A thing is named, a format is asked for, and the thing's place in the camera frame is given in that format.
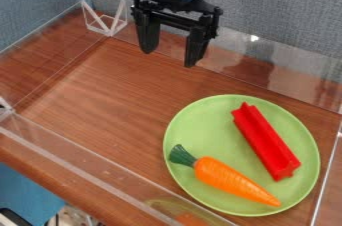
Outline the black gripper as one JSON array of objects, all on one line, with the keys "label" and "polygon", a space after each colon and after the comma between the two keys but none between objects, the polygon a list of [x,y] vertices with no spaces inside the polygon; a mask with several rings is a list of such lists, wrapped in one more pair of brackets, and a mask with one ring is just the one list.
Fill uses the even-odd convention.
[{"label": "black gripper", "polygon": [[159,45],[160,22],[182,30],[188,30],[195,25],[204,27],[192,27],[186,40],[184,66],[192,67],[204,56],[210,41],[207,36],[218,36],[223,10],[204,0],[192,0],[184,4],[160,0],[134,0],[131,11],[139,46],[146,54],[150,54]]}]

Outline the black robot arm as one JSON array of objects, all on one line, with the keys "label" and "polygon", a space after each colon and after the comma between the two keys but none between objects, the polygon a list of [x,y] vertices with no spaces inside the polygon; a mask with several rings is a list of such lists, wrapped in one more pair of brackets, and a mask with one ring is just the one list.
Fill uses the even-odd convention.
[{"label": "black robot arm", "polygon": [[204,0],[134,0],[131,13],[146,54],[159,46],[160,25],[188,32],[184,66],[192,67],[204,56],[210,40],[218,36],[223,10]]}]

